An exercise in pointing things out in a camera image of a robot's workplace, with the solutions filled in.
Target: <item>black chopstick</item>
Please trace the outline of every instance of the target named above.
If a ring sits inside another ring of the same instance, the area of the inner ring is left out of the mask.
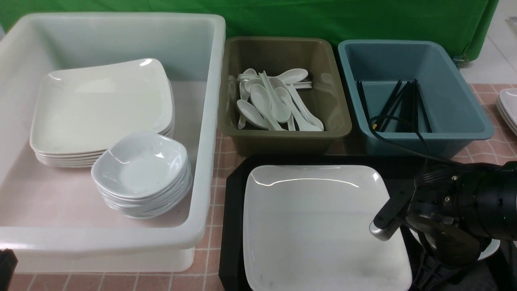
[[[395,87],[393,88],[393,91],[391,91],[391,95],[389,96],[388,98],[388,101],[386,102],[386,104],[384,105],[384,108],[382,109],[381,113],[379,114],[379,116],[385,116],[388,111],[391,109],[391,107],[393,106],[393,104],[396,102],[397,100],[397,93],[399,92],[399,89],[400,89],[400,86],[402,85],[402,81],[399,80],[397,82],[397,84],[395,85]],[[379,131],[381,129],[381,125],[384,123],[386,119],[385,118],[378,118],[376,121],[375,121],[375,124],[372,126],[372,128],[374,130],[377,130]]]
[[[402,87],[402,90],[400,90],[398,92],[398,94],[397,94],[397,102],[395,103],[395,105],[391,109],[391,112],[388,114],[389,117],[392,117],[392,116],[395,115],[395,111],[399,107],[400,102],[402,102],[402,99],[403,99],[403,96],[404,96],[404,92],[407,90],[409,84],[410,84],[410,82],[407,82],[406,85],[404,85],[404,87]],[[381,122],[381,129],[379,131],[380,132],[386,131],[386,128],[388,127],[388,124],[390,123],[390,121],[391,121],[391,119],[388,119],[388,120],[384,119],[383,122]]]
[[[368,106],[366,105],[366,97],[364,95],[364,88],[362,87],[361,81],[357,81],[357,92],[359,93],[359,99],[361,100],[361,105],[364,111],[364,115],[366,116],[366,121],[368,122],[368,126],[370,126],[370,113],[368,112]]]
[[[416,95],[417,95],[418,103],[420,103],[420,107],[422,108],[422,114],[423,114],[423,120],[425,122],[425,127],[427,128],[427,132],[431,133],[431,132],[433,132],[431,129],[431,123],[429,122],[427,112],[425,111],[425,107],[423,105],[422,95],[420,94],[420,85],[419,85],[417,79],[415,79],[415,88],[416,88]]]
[[[413,129],[416,131],[416,132],[419,132],[419,126],[418,126],[418,97],[417,97],[417,91],[418,91],[418,88],[417,88],[417,85],[415,82],[412,82],[412,86],[411,86],[411,89],[412,89],[412,93],[411,93],[411,105],[413,107],[413,112],[412,112],[412,126],[413,126]]]
[[[407,89],[404,90],[402,95],[399,118],[406,121],[407,123],[397,121],[397,127],[395,128],[396,133],[407,133],[411,131],[411,128],[408,124],[411,124],[412,121],[412,90],[413,86],[411,83],[409,83]]]

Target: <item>stack of square plates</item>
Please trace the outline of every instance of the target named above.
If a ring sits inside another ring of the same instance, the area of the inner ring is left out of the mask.
[[[54,167],[91,167],[134,132],[172,136],[174,97],[158,60],[60,70],[40,86],[30,144]]]
[[[517,89],[504,89],[497,98],[497,110],[508,127],[517,135]]]

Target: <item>white ceramic spoon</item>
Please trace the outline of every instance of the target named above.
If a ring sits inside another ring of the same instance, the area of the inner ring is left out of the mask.
[[[267,78],[266,72],[264,71],[260,73],[259,76],[262,80],[262,83],[264,84],[264,86],[261,87],[266,89],[266,94],[267,96],[269,96],[269,100],[271,102],[271,115],[279,123],[287,122],[289,117],[291,116],[289,107],[287,107],[286,104],[282,103],[282,101],[280,101],[280,98],[276,96],[275,92],[273,91],[273,87],[271,86],[271,83]]]
[[[273,86],[273,89],[276,89],[276,88],[282,86],[284,89],[287,90],[287,86],[285,85],[285,83],[280,81],[280,79],[278,79],[277,77],[269,77],[269,82],[271,82],[271,85]],[[264,85],[262,83],[261,79],[251,79],[249,81],[246,81],[246,83],[244,83],[244,89],[247,92],[250,92],[251,87],[253,85],[255,85],[255,84]],[[312,82],[311,81],[305,81],[305,82],[293,83],[293,86],[296,89],[312,89]]]
[[[276,78],[282,80],[282,82],[286,84],[293,84],[301,82],[303,79],[307,78],[309,72],[306,69],[290,69],[287,70],[280,75],[276,76]],[[257,76],[253,74],[240,74],[237,76],[238,81],[242,80],[252,80],[257,79]]]
[[[310,111],[309,109],[307,109],[307,106],[305,106],[305,104],[303,103],[303,101],[301,100],[301,97],[300,95],[298,95],[298,92],[296,91],[296,89],[294,88],[294,86],[291,84],[291,85],[288,85],[287,86],[287,90],[289,91],[289,93],[291,94],[291,96],[293,97],[293,100],[294,100],[294,103],[296,103],[296,106],[298,107],[298,109],[300,110],[300,113],[301,115],[303,116],[303,118],[317,126],[318,128],[320,128],[321,130],[324,130],[324,127],[323,127],[323,122],[321,122],[321,120],[319,120],[316,116],[314,116]]]
[[[287,129],[289,129],[290,132],[296,131],[296,126],[294,125],[294,118],[291,114],[291,117],[289,117],[289,120],[287,121]]]
[[[237,100],[237,108],[240,111],[241,118],[245,118],[249,123],[255,125],[256,127],[268,129],[267,122],[253,105],[244,100]]]
[[[294,119],[296,120],[296,123],[298,123],[298,128],[301,132],[321,132],[322,129],[310,124],[307,122],[303,116],[301,116],[298,109],[296,109],[293,100],[291,99],[291,95],[289,92],[284,88],[276,88],[275,89],[276,94],[282,98],[282,101],[287,104],[289,109],[291,110],[291,114],[294,116]]]
[[[258,75],[257,71],[255,71],[252,68],[246,69],[244,72],[242,72],[243,75]]]
[[[244,90],[244,82],[239,83],[239,95],[240,95],[240,99],[244,100],[246,102],[248,102],[248,100],[250,99],[250,93],[246,92],[246,90]],[[242,116],[242,113],[241,113],[239,116],[239,123],[237,124],[237,128],[243,129],[245,126],[246,126],[246,119],[244,118],[244,116]]]
[[[244,90],[246,90],[246,92],[251,92],[251,87],[253,87],[253,85],[255,84],[260,84],[262,86],[264,85],[259,77],[258,79],[251,79],[249,81],[246,81],[244,83]]]
[[[251,101],[266,120],[269,130],[283,130],[271,114],[271,100],[262,85],[255,84],[251,87]]]

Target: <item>green backdrop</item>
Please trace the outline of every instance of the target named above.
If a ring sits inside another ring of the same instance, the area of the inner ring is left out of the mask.
[[[219,14],[227,37],[271,35],[431,40],[451,56],[477,58],[497,0],[0,0],[0,23],[65,11],[160,11]]]

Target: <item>white plate stack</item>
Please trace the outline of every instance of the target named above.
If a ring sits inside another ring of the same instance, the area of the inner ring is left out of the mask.
[[[92,178],[106,204],[132,219],[150,219],[176,206],[190,191],[185,147],[153,133],[123,138],[93,165]]]
[[[130,133],[171,137],[174,111],[158,60],[55,71],[40,86],[30,144],[42,164],[91,167]]]
[[[517,135],[517,89],[502,90],[496,106],[508,127]]]

